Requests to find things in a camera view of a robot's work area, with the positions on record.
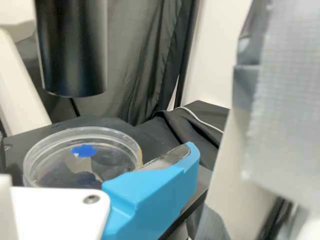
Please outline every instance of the clear petri dish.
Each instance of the clear petri dish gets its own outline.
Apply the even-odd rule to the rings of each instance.
[[[77,127],[36,143],[23,161],[27,187],[95,188],[141,167],[142,151],[127,134],[106,127]]]

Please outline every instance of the gray curtain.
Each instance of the gray curtain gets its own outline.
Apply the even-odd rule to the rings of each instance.
[[[108,89],[75,98],[81,116],[118,117],[137,125],[167,108],[179,76],[192,1],[108,0]],[[35,37],[17,47],[51,120],[76,117],[69,99],[42,89]]]

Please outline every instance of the screw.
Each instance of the screw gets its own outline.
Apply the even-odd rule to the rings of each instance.
[[[100,197],[98,195],[89,195],[85,199],[83,199],[83,202],[85,204],[95,204],[100,200]]]

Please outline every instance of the white cord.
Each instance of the white cord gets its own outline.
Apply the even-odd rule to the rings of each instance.
[[[202,123],[203,125],[206,125],[207,127],[210,127],[210,128],[213,128],[215,130],[217,130],[218,132],[220,133],[224,133],[224,131],[222,131],[221,129],[217,128],[216,126],[213,126],[205,121],[202,121],[201,119],[199,119],[197,117],[197,115],[195,115],[195,113],[193,111],[191,111],[189,108],[186,108],[185,106],[179,106],[179,107],[176,107],[175,109],[184,109],[185,111],[187,111],[190,115],[192,115],[198,122]]]

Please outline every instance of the blue clip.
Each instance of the blue clip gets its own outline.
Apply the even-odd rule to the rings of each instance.
[[[175,221],[197,187],[200,152],[185,145],[189,155],[166,169],[127,172],[102,184],[111,200],[103,240],[156,240]]]

